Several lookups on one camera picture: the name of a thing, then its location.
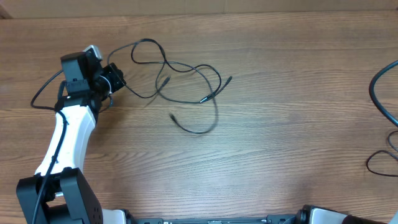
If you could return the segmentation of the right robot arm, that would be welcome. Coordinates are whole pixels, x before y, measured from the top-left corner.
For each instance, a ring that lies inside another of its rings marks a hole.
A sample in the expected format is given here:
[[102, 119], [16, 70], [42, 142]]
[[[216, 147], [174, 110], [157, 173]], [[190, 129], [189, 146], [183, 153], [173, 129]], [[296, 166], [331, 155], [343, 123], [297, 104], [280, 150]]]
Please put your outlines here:
[[304, 205], [294, 218], [294, 224], [386, 224], [314, 205]]

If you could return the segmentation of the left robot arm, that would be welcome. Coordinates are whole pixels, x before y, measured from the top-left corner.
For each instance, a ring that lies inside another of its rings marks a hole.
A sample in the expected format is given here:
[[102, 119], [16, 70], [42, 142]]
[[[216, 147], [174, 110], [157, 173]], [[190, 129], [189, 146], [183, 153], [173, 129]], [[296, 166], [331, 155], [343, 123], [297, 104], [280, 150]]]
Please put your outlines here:
[[127, 210], [103, 209], [83, 175], [88, 140], [102, 102], [126, 82], [115, 64], [101, 66], [91, 45], [61, 57], [55, 130], [34, 176], [20, 179], [16, 194], [27, 223], [134, 223]]

